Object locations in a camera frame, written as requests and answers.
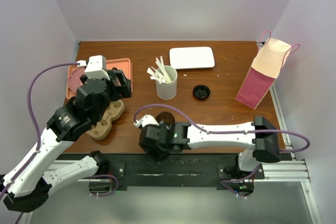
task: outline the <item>clear plastic cup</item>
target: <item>clear plastic cup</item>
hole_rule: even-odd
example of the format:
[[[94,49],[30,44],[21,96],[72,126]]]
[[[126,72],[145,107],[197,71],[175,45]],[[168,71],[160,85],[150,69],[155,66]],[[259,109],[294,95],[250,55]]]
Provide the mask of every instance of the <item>clear plastic cup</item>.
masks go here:
[[[171,83],[159,83],[156,82],[156,93],[162,100],[170,100],[176,96],[177,93],[177,72],[171,66],[164,66],[168,76],[172,80]]]

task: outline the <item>gray wall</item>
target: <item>gray wall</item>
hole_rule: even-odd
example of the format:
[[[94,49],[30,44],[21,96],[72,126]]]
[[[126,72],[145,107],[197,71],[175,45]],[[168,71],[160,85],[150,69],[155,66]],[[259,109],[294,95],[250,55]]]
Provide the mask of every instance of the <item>gray wall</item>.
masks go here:
[[[335,223],[336,0],[291,0],[274,36],[301,48],[276,81],[287,127],[312,140],[305,158],[324,223]],[[293,139],[297,146],[302,142]]]
[[[57,0],[78,40],[254,40],[289,0]]]
[[[35,74],[74,60],[76,40],[56,0],[0,0],[0,174],[13,169],[36,142],[26,92]],[[67,69],[44,74],[33,89],[33,108],[44,126],[65,95]],[[0,223],[18,213],[0,202]]]

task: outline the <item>white rectangular plate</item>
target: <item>white rectangular plate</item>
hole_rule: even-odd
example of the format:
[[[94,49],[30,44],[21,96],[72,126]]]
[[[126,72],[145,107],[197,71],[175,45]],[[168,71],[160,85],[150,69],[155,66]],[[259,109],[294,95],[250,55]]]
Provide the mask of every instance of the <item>white rectangular plate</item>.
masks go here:
[[[181,47],[169,51],[170,65],[175,69],[213,68],[215,58],[210,47]]]

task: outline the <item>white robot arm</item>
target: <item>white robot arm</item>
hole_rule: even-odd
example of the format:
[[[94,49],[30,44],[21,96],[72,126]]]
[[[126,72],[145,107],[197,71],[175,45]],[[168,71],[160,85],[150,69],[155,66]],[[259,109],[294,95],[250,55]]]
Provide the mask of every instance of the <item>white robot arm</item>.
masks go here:
[[[139,145],[156,160],[166,158],[171,153],[180,153],[207,146],[241,147],[245,150],[238,155],[238,167],[241,171],[252,172],[261,162],[276,163],[281,161],[276,133],[241,134],[237,131],[254,131],[255,129],[275,129],[261,116],[254,122],[236,125],[192,125],[175,123],[173,115],[165,113],[160,123],[151,115],[145,115],[134,125],[141,129]],[[215,134],[210,132],[231,132],[231,134]]]
[[[79,179],[100,174],[102,170],[107,171],[109,162],[95,151],[74,164],[46,172],[65,149],[101,120],[110,102],[132,95],[130,80],[122,70],[106,70],[103,56],[92,56],[87,64],[85,61],[79,64],[87,65],[85,75],[81,77],[83,86],[47,122],[40,148],[35,144],[11,172],[0,176],[1,198],[4,193],[8,194],[4,203],[9,210],[34,211],[57,190]]]

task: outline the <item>salmon-colored tray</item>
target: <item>salmon-colored tray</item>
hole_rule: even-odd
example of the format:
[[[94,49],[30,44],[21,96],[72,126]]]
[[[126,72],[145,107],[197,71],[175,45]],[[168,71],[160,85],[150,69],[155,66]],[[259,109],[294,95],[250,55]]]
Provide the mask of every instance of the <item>salmon-colored tray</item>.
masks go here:
[[[132,93],[133,93],[133,71],[132,71],[131,60],[128,59],[128,58],[117,59],[117,60],[107,60],[106,61],[106,69],[111,70],[112,68],[121,69],[124,72],[126,78],[131,80],[131,90],[132,90]],[[68,78],[75,69],[77,69],[77,66],[70,66],[69,67]],[[67,83],[66,98],[70,99],[71,97],[75,96],[76,94],[69,89],[68,85],[69,85],[69,83]]]

